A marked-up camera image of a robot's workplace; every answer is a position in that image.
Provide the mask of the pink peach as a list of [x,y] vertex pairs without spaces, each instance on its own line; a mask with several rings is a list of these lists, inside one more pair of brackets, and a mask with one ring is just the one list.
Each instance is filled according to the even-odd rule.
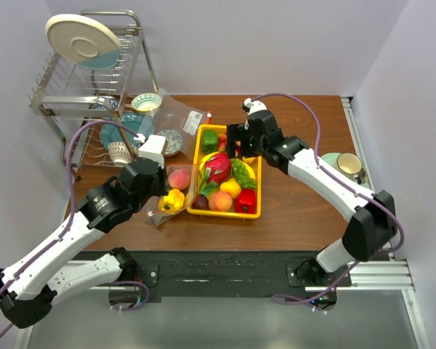
[[175,169],[168,176],[168,184],[173,189],[184,190],[190,184],[190,173],[187,169]]

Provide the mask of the yellow bell pepper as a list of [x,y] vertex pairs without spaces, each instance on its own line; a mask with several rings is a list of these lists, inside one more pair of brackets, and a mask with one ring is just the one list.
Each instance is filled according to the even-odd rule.
[[185,203],[185,195],[177,188],[171,189],[166,196],[162,198],[160,209],[163,211],[179,211]]

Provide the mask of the orange zip top bag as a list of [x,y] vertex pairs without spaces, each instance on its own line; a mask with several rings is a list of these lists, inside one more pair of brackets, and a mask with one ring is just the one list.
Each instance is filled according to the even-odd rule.
[[185,211],[188,207],[192,205],[195,197],[198,195],[198,165],[197,164],[170,164],[166,166],[166,195],[173,189],[168,184],[168,176],[175,169],[187,169],[190,173],[190,184],[189,186],[181,190],[185,195],[185,203],[181,210],[179,211],[163,211],[160,209],[162,198],[164,196],[154,196],[148,200],[144,208],[142,209],[143,217],[147,224],[158,227],[162,223],[170,220],[171,218],[177,216],[179,213]]

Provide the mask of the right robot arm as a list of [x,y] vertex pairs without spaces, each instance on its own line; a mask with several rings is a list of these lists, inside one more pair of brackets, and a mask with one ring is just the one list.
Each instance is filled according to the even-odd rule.
[[268,109],[251,108],[242,124],[227,125],[227,154],[261,156],[270,166],[311,187],[337,209],[348,225],[343,236],[302,262],[297,278],[326,285],[349,262],[367,262],[397,233],[395,204],[385,190],[374,193],[347,179],[298,137],[283,135]]

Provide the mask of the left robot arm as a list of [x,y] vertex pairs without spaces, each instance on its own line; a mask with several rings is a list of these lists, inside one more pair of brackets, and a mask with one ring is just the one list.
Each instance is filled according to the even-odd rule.
[[0,268],[0,309],[20,329],[43,319],[63,300],[93,286],[112,282],[128,285],[137,262],[124,248],[66,273],[62,267],[92,242],[128,221],[147,201],[166,192],[162,161],[138,158],[119,176],[90,190],[75,211],[32,252]]

